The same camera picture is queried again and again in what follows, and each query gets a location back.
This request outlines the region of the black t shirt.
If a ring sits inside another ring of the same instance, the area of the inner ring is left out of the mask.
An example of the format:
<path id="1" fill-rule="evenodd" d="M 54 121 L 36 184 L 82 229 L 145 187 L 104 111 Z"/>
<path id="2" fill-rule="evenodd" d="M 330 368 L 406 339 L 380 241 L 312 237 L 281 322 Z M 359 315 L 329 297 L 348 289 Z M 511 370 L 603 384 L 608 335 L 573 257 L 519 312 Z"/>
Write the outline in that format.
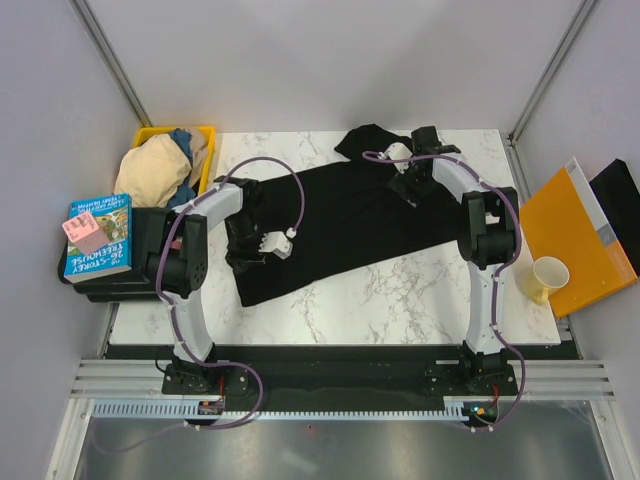
<path id="1" fill-rule="evenodd" d="M 412 145 L 375 124 L 348 132 L 336 146 L 344 161 L 259 182 L 261 225 L 293 243 L 287 259 L 233 270 L 242 306 L 278 298 L 314 281 L 456 240 L 460 206 L 443 187 L 412 207 L 388 187 L 394 166 L 363 159 L 394 142 Z"/>

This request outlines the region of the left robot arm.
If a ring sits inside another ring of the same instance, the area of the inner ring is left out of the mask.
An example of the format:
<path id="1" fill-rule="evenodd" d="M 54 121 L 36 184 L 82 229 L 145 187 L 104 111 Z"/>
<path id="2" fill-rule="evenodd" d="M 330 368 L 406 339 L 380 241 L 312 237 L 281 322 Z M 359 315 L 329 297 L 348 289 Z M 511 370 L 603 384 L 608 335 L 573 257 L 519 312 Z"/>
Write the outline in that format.
<path id="1" fill-rule="evenodd" d="M 172 209 L 159 250 L 147 255 L 147 272 L 167 307 L 174 356 L 190 363 L 185 382 L 208 393 L 219 382 L 211 363 L 214 341 L 207 331 L 201 288 L 208 272 L 208 235 L 218 225 L 231 232 L 227 256 L 240 272 L 265 262 L 260 250 L 266 235 L 261 225 L 264 194 L 256 180 L 222 178 L 214 188 Z"/>

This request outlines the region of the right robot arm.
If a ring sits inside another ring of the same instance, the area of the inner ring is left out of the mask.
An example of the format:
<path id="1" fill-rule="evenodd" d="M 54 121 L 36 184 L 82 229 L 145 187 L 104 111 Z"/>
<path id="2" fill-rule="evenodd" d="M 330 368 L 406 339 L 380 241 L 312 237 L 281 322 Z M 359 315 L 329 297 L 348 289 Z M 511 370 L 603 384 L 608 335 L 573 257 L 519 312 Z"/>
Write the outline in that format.
<path id="1" fill-rule="evenodd" d="M 483 392 L 494 375 L 506 370 L 500 333 L 504 310 L 504 276 L 522 247 L 518 196 L 511 187 L 489 184 L 454 145 L 444 145 L 433 127 L 411 133 L 412 146 L 394 142 L 378 155 L 395 165 L 392 191 L 414 208 L 443 187 L 460 206 L 456 241 L 470 275 L 470 321 L 458 381 L 467 392 Z"/>

